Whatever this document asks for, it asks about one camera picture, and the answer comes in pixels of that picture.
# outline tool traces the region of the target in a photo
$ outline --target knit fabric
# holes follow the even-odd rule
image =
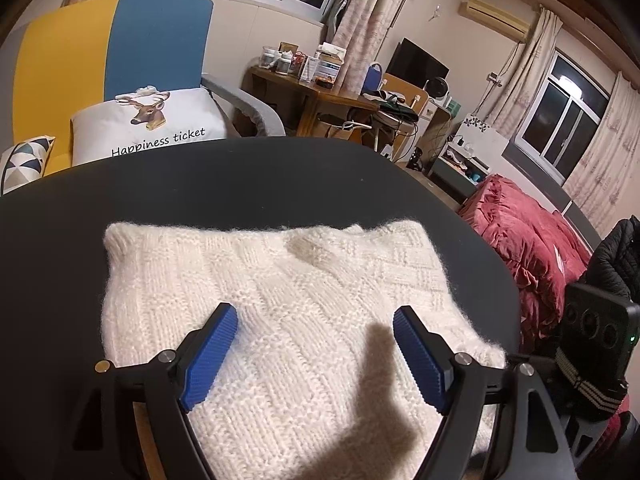
[[[111,225],[102,312],[106,357],[149,361],[218,303],[238,334],[189,414],[221,480],[412,479],[438,429],[392,335],[410,304],[454,352],[501,368],[457,309],[420,224],[282,232]],[[476,449],[488,447],[485,412]]]

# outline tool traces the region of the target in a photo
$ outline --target round table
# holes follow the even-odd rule
[[[102,244],[112,222],[264,230],[420,222],[458,306],[518,349],[518,291],[487,243],[402,169],[337,139],[211,140],[116,156],[0,198],[0,451],[49,479],[82,378],[103,358]]]

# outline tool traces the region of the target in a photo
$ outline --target patterned pillow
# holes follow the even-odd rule
[[[33,137],[18,142],[0,156],[0,196],[42,176],[54,140],[55,137]]]

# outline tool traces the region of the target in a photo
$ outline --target air conditioner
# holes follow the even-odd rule
[[[480,0],[463,2],[462,10],[468,18],[475,22],[482,23],[520,43],[525,42],[529,33],[529,23]]]

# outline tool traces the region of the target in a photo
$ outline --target chair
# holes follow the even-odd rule
[[[382,83],[380,84],[381,90],[388,92],[398,92],[405,97],[405,105],[411,108],[415,113],[420,115],[423,108],[429,101],[429,95],[424,90],[417,86],[407,83],[391,74],[384,73],[382,76]],[[404,145],[404,141],[407,137],[415,133],[415,124],[399,121],[395,117],[385,114],[382,111],[377,111],[372,117],[372,125],[375,132],[374,150],[378,150],[378,138],[380,136],[380,128],[383,130],[393,132],[396,134],[394,137],[394,154],[396,154],[401,146]]]
[[[71,165],[77,111],[148,85],[210,89],[247,115],[258,134],[283,136],[276,113],[202,73],[211,0],[87,0],[14,30],[0,48],[0,153],[56,137],[46,174]]]

